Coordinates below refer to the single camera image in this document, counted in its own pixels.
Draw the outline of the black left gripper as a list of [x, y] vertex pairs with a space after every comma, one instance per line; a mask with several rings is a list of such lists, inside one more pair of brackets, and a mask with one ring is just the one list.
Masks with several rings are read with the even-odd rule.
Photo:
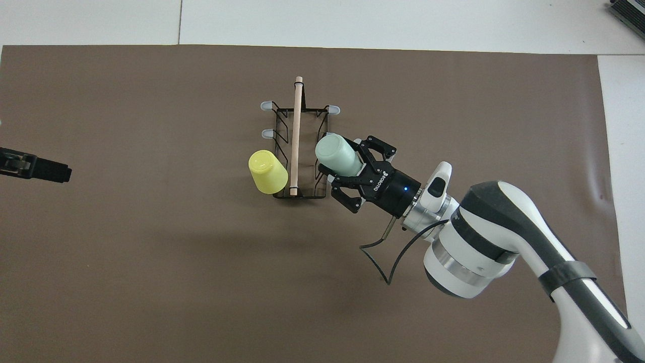
[[1, 174], [67, 183], [71, 179], [72, 169], [67, 164], [37, 156], [25, 157], [22, 152], [1, 147]]

